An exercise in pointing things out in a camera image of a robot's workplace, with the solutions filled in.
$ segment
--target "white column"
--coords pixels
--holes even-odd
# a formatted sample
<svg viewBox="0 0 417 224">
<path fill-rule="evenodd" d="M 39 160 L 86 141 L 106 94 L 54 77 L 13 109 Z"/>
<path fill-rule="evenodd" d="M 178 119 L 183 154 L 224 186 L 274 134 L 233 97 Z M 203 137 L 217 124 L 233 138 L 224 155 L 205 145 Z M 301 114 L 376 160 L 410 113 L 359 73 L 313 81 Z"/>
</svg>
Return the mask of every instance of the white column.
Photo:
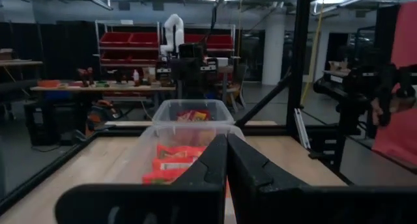
<svg viewBox="0 0 417 224">
<path fill-rule="evenodd" d="M 262 85 L 276 85 L 281 79 L 284 38 L 285 15 L 269 16 L 265 26 Z"/>
</svg>

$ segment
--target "red snack bag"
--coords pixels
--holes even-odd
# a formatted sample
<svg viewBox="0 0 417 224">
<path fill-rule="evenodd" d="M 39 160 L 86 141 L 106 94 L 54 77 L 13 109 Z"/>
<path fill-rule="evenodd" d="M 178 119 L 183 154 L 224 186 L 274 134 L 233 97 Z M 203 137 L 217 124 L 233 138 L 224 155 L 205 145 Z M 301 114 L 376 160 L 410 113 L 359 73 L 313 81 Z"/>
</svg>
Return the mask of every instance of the red snack bag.
<svg viewBox="0 0 417 224">
<path fill-rule="evenodd" d="M 167 147 L 163 145 L 156 146 L 156 153 L 159 159 L 164 158 L 185 158 L 185 157 L 199 157 L 206 147 L 191 147 L 191 146 L 178 146 Z"/>
<path fill-rule="evenodd" d="M 187 169 L 167 169 L 153 171 L 142 176 L 143 184 L 170 184 L 181 176 Z"/>
<path fill-rule="evenodd" d="M 156 158 L 152 161 L 152 170 L 158 171 L 167 169 L 188 169 L 195 160 L 197 160 L 196 157 L 164 159 Z"/>
<path fill-rule="evenodd" d="M 189 110 L 180 112 L 177 115 L 177 120 L 184 121 L 204 121 L 210 119 L 209 110 Z"/>
</svg>

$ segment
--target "bottle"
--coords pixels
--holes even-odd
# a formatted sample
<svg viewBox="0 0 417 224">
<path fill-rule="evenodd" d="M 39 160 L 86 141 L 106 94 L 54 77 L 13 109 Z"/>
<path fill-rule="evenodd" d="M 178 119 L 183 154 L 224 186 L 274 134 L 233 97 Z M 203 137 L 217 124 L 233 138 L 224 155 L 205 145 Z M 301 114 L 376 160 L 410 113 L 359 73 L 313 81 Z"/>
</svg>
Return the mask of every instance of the bottle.
<svg viewBox="0 0 417 224">
<path fill-rule="evenodd" d="M 139 86 L 139 73 L 137 70 L 133 72 L 133 81 L 135 82 L 135 87 Z"/>
</svg>

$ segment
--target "clear plastic bin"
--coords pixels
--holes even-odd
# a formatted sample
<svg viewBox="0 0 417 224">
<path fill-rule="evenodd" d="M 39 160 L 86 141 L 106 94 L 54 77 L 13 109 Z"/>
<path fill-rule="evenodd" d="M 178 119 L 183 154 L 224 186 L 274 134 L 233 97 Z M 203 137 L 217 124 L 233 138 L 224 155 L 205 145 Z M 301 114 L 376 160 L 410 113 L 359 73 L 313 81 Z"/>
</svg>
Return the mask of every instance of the clear plastic bin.
<svg viewBox="0 0 417 224">
<path fill-rule="evenodd" d="M 137 147 L 124 152 L 124 167 L 115 182 L 169 184 L 198 159 L 217 135 L 229 133 L 244 140 L 242 131 L 236 126 L 150 126 L 137 141 Z"/>
<path fill-rule="evenodd" d="M 219 100 L 166 100 L 152 118 L 155 125 L 234 122 L 226 105 Z"/>
</svg>

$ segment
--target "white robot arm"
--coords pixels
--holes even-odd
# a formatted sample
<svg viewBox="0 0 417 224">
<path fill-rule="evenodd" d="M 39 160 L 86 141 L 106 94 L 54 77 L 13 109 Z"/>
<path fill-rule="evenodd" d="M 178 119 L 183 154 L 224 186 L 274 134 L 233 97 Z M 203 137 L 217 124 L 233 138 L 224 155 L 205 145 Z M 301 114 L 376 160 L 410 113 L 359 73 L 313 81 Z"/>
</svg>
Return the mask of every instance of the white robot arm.
<svg viewBox="0 0 417 224">
<path fill-rule="evenodd" d="M 177 14 L 172 14 L 168 20 L 164 23 L 165 28 L 165 38 L 167 40 L 166 45 L 161 45 L 161 54 L 167 56 L 169 52 L 174 51 L 174 41 L 175 48 L 178 52 L 179 45 L 184 43 L 184 22 Z"/>
</svg>

